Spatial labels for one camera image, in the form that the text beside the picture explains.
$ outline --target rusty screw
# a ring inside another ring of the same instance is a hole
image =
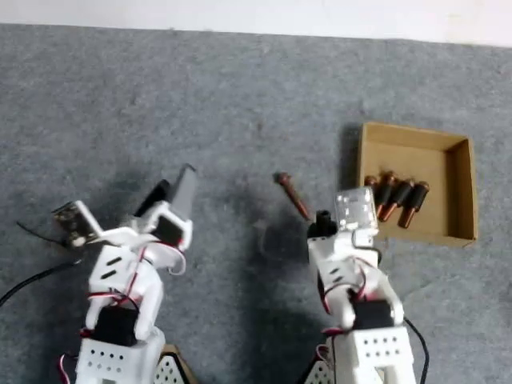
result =
[[[395,172],[390,171],[384,176],[384,183],[378,189],[375,196],[375,205],[377,207],[377,217],[380,217],[384,206],[388,203],[393,193],[393,187],[398,176]]]
[[[374,193],[374,198],[375,198],[375,194],[377,193],[377,187],[378,187],[378,180],[375,176],[366,176],[365,177],[365,186],[369,186],[372,190],[372,192]]]
[[[404,204],[404,202],[407,200],[407,197],[410,195],[410,192],[413,190],[413,187],[414,180],[411,178],[402,180],[398,184],[396,190],[391,195],[390,204],[387,208],[384,209],[380,217],[383,222],[387,222],[394,210],[400,208]]]
[[[291,202],[294,204],[295,208],[297,208],[301,216],[305,220],[311,221],[310,212],[308,211],[306,204],[304,204],[304,201],[298,195],[293,184],[291,183],[291,176],[287,172],[280,172],[276,174],[274,178],[276,183],[282,186],[282,188],[290,198]]]
[[[428,182],[419,182],[410,192],[410,196],[404,204],[404,212],[398,225],[402,228],[409,228],[410,222],[416,212],[422,208],[423,202],[425,201],[426,194],[429,193],[430,186]]]

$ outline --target white wall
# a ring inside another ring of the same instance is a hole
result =
[[[0,22],[512,46],[510,0],[0,0]]]

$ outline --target gray carpet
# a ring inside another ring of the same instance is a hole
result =
[[[58,236],[50,211],[80,198],[112,226],[190,162],[189,269],[163,277],[158,324],[202,383],[293,383],[331,320],[271,174],[288,170],[312,207],[332,208],[354,184],[361,122],[434,127],[474,139],[480,239],[391,239],[383,269],[429,343],[429,383],[508,384],[511,80],[512,50],[488,47],[0,26],[0,291],[71,257],[15,220]],[[58,382],[97,250],[0,309],[2,382]]]

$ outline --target cardboard box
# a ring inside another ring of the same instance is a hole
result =
[[[379,237],[465,246],[478,237],[473,143],[466,136],[368,122],[362,128],[358,184],[367,175],[393,170],[424,180],[430,192],[408,229],[398,226],[402,209],[380,223]]]

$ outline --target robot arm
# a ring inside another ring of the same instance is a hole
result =
[[[184,166],[172,188],[161,181],[134,216],[110,230],[101,228],[80,201],[54,212],[73,246],[107,243],[89,278],[87,336],[78,357],[77,384],[154,382],[165,344],[154,325],[163,298],[157,270],[185,272],[195,187],[194,168]]]
[[[336,204],[337,222],[320,211],[308,230],[310,268],[337,324],[312,367],[322,370],[325,363],[336,384],[415,384],[403,306],[373,248],[378,224],[371,189],[343,191]],[[318,375],[311,372],[309,378]]]

